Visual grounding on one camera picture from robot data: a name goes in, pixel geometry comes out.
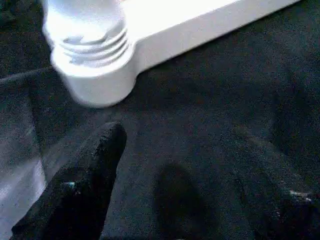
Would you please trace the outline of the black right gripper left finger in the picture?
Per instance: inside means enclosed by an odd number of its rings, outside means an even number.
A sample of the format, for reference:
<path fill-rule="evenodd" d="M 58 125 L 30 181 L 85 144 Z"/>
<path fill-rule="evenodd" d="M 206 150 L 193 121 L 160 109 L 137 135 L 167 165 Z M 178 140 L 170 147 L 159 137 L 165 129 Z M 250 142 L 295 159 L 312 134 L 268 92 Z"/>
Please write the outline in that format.
<path fill-rule="evenodd" d="M 76 159 L 56 172 L 11 228 L 11 239 L 98 240 L 126 142 L 126 131 L 118 122 L 107 122 L 94 131 Z"/>

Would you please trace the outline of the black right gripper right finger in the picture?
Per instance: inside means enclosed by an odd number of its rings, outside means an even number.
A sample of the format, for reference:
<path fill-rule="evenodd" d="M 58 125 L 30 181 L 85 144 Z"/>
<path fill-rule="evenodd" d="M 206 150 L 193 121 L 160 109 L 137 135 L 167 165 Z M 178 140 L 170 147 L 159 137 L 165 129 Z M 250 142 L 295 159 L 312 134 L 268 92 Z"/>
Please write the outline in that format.
<path fill-rule="evenodd" d="M 223 142 L 240 202 L 259 240 L 318 240 L 320 195 L 271 142 L 236 126 Z"/>

